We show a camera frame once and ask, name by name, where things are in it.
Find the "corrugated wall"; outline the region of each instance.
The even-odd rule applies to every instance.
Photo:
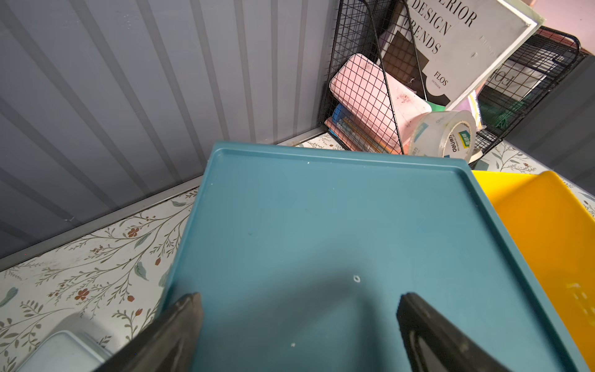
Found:
[[[0,0],[0,257],[315,126],[335,0]]]

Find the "packing tape roll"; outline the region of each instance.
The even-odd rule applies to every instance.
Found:
[[[475,147],[475,118],[469,111],[420,115],[407,155],[456,158],[469,162]]]

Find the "tape label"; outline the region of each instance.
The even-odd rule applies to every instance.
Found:
[[[460,122],[446,139],[444,158],[464,159],[471,150],[471,135],[465,122]]]
[[[459,132],[459,137],[461,137],[461,141],[463,142],[463,147],[468,149],[469,145],[471,144],[471,135],[468,131],[463,130]]]
[[[424,130],[428,127],[428,123],[423,122],[421,123],[416,129],[415,129],[415,133],[413,135],[413,140],[417,141],[419,139],[419,136],[421,136],[421,134],[424,132]]]

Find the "yellow container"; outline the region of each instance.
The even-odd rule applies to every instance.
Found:
[[[595,219],[554,172],[474,174],[595,371]]]

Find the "light blue container lid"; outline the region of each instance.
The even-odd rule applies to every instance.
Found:
[[[109,357],[110,353],[86,334],[62,330],[45,339],[18,372],[91,372]]]
[[[588,371],[462,160],[219,143],[178,249],[195,371],[409,371],[406,292],[512,371]]]

